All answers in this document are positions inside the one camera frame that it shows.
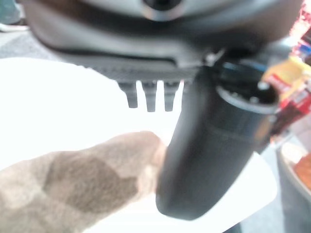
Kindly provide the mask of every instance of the floor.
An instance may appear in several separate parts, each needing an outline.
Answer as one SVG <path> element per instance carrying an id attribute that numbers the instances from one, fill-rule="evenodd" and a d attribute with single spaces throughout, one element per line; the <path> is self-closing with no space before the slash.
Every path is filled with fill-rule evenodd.
<path id="1" fill-rule="evenodd" d="M 58 60 L 30 35 L 24 33 L 0 33 L 0 58 L 34 57 Z M 277 198 L 241 223 L 235 232 L 243 233 L 304 233 L 311 232 L 311 207 L 288 183 L 278 169 L 277 156 L 268 148 L 263 158 L 270 165 L 278 182 Z"/>

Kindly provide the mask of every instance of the white table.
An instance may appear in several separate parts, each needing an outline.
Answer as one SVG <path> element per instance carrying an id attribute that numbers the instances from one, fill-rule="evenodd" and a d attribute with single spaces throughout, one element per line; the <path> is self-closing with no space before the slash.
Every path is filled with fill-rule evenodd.
<path id="1" fill-rule="evenodd" d="M 138 86 L 139 109 L 130 110 L 116 82 L 95 71 L 36 59 L 0 60 L 0 169 L 50 151 L 87 148 L 131 131 L 151 130 L 168 144 L 180 113 L 181 91 L 174 112 L 165 113 L 163 88 L 158 88 L 156 113 L 147 113 Z M 222 199 L 195 221 L 161 215 L 150 196 L 87 232 L 221 233 L 270 203 L 276 192 L 270 168 L 254 154 Z"/>

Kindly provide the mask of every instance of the beige glove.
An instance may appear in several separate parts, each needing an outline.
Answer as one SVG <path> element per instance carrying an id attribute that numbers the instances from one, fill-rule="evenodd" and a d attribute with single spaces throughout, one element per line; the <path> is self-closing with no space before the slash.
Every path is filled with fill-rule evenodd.
<path id="1" fill-rule="evenodd" d="M 0 172 L 0 232 L 83 232 L 154 191 L 165 150 L 153 133 L 129 133 L 6 168 Z"/>

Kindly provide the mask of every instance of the black plastic mount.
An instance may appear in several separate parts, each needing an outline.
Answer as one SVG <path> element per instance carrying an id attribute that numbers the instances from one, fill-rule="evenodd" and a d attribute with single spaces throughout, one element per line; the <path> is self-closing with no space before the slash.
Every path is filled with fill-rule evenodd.
<path id="1" fill-rule="evenodd" d="M 278 94 L 267 83 L 245 80 L 228 83 L 208 67 L 195 78 L 160 175 L 161 213 L 186 220 L 206 213 L 267 141 Z"/>

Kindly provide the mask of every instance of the black grip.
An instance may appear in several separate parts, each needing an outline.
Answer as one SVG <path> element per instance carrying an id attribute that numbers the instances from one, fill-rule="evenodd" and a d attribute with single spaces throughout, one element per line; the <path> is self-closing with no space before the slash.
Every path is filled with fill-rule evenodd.
<path id="1" fill-rule="evenodd" d="M 156 193 L 158 210 L 192 220 L 213 207 L 266 140 L 278 103 L 266 83 L 215 83 L 203 68 L 183 101 Z"/>

